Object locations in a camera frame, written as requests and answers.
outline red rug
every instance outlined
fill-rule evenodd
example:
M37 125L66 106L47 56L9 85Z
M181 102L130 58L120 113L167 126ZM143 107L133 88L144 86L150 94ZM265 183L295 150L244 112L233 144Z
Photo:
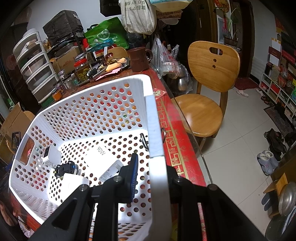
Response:
M259 87L257 83L247 77L237 78L234 86L238 90L254 89Z

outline white power adapter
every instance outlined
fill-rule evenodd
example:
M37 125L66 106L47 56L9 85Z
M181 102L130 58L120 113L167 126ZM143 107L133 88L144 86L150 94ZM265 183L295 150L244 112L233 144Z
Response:
M43 162L51 168L56 168L61 164L62 154L53 145L45 148Z

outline pink paper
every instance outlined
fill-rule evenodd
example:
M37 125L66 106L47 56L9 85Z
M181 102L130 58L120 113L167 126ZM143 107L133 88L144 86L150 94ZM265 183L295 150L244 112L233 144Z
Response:
M96 78L96 81L99 80L99 79L101 79L101 78L103 78L103 77L105 77L105 76L107 76L107 75L110 75L110 74L116 74L117 72L120 71L120 69L121 69L121 68L118 67L117 69L114 69L114 70L112 70L112 71L110 71L110 72L107 72L107 73L101 75L100 77Z

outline white plastic basket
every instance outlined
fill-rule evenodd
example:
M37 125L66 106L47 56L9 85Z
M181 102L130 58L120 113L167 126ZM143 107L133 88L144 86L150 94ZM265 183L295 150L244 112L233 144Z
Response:
M149 140L149 152L140 142ZM34 148L20 162L29 138ZM63 180L40 158L49 145L62 153L61 163L74 161L90 186L100 185L96 171L83 160L97 141L105 143L123 165L137 152L136 195L131 204L119 204L121 240L168 240L171 231L166 163L150 78L138 74L85 89L39 113L24 135L13 161L9 187L40 224L62 203Z

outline chair handle hole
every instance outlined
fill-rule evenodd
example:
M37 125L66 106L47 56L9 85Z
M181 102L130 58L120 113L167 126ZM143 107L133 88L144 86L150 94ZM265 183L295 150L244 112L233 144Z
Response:
M223 54L222 49L217 49L217 48L214 48L214 47L210 47L210 48L209 48L209 51L210 51L211 53L213 53L213 54L216 54L216 55L218 55L218 50L219 50L219 55L222 55L222 54Z

